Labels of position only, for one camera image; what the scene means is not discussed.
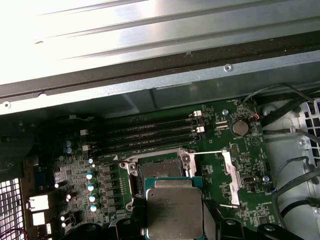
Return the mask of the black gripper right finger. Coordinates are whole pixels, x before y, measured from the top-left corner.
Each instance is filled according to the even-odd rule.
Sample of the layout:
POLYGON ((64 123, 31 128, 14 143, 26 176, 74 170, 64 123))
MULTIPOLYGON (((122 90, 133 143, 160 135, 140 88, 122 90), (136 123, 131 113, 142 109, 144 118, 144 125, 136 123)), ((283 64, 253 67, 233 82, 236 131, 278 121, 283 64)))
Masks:
POLYGON ((272 225, 253 231, 236 219, 223 217, 214 199, 203 201, 203 229, 208 240, 280 240, 283 236, 272 225))

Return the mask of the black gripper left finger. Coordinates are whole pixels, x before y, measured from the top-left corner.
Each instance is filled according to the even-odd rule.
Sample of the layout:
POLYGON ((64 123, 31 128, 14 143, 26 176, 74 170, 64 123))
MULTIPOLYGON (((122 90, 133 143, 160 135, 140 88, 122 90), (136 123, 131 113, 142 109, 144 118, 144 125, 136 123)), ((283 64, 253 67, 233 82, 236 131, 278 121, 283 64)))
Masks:
POLYGON ((103 226, 86 223, 78 227, 80 240, 144 240, 142 230, 147 227, 147 201, 137 198, 133 201, 130 217, 116 219, 103 226))

